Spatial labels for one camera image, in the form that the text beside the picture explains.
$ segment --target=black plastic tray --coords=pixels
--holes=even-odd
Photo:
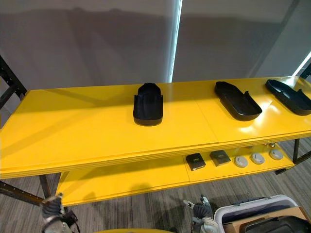
[[[293,113],[301,116],[311,113],[311,100],[301,89],[295,91],[288,85],[272,79],[267,80],[266,87]]]
[[[133,117],[135,123],[143,126],[160,124],[163,118],[163,96],[154,83],[145,83],[134,96]]]
[[[296,216],[271,217],[240,226],[241,233],[310,233],[308,221]]]
[[[262,113],[262,109],[248,91],[243,94],[235,85],[217,82],[215,92],[225,108],[237,120],[253,120]]]

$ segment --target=round gray puck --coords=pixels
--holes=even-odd
[[[270,156],[275,160],[280,160],[283,158],[283,154],[280,150],[274,149],[270,150]]]
[[[251,160],[255,164],[263,164],[264,163],[264,157],[260,153],[253,153],[251,156]]]
[[[237,156],[234,159],[234,163],[241,168],[244,168],[248,165],[247,159],[245,159],[243,156]]]

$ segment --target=light strip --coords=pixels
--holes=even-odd
[[[178,5],[178,13],[177,13],[177,19],[176,19],[176,29],[175,29],[175,35],[173,37],[173,56],[171,59],[171,65],[169,67],[170,74],[168,78],[168,83],[171,83],[173,80],[173,72],[174,72],[174,64],[175,64],[175,55],[176,55],[176,49],[177,49],[177,41],[178,41],[178,31],[179,31],[179,22],[180,22],[180,15],[181,15],[181,7],[183,5],[183,0],[179,0]]]
[[[311,51],[306,56],[306,58],[303,60],[303,62],[300,64],[300,66],[297,68],[297,70],[293,73],[292,77],[296,76],[298,72],[302,69],[302,67],[307,63],[307,61],[311,58]]]

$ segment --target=gray carpet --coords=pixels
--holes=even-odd
[[[294,141],[281,146],[291,156]],[[311,138],[300,142],[299,155],[311,150]],[[60,174],[48,175],[55,192]],[[39,177],[8,179],[5,182],[28,192],[43,196]],[[83,204],[72,207],[79,219],[81,232],[92,233],[113,228],[157,228],[167,230],[175,226],[179,232],[190,232],[191,211],[182,200],[192,202],[205,194],[213,208],[230,205],[252,197],[284,194],[303,206],[311,216],[311,159],[283,174],[267,172],[240,178],[202,183],[181,188],[135,195],[131,197]],[[0,195],[0,232],[41,232],[43,223],[39,207]]]

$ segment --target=black shoe-shaped tray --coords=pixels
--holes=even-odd
[[[227,82],[217,82],[215,92],[224,107],[237,120],[253,120],[262,113],[262,109],[249,95],[248,91],[243,94],[235,85]]]
[[[145,83],[138,89],[134,97],[133,116],[138,125],[153,126],[162,122],[163,96],[157,85]]]
[[[295,91],[277,80],[268,79],[266,87],[275,97],[297,115],[306,116],[311,113],[311,100],[302,92]]]

